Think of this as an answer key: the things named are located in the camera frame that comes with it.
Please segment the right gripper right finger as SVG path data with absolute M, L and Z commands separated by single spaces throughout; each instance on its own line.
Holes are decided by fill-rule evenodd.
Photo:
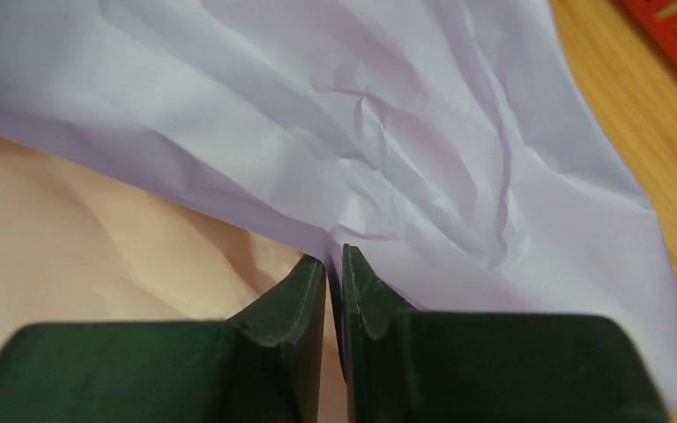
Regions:
M 343 248 L 352 422 L 667 422 L 633 342 L 597 315 L 422 311 Z

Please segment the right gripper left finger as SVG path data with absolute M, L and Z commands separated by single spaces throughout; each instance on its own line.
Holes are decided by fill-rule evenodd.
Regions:
M 223 321 L 37 323 L 0 350 L 0 422 L 314 422 L 325 269 Z

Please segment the purple pink wrapping paper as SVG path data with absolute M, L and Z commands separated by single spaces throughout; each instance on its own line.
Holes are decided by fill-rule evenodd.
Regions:
M 603 315 L 677 411 L 677 282 L 546 1 L 0 1 L 0 136 L 413 304 Z

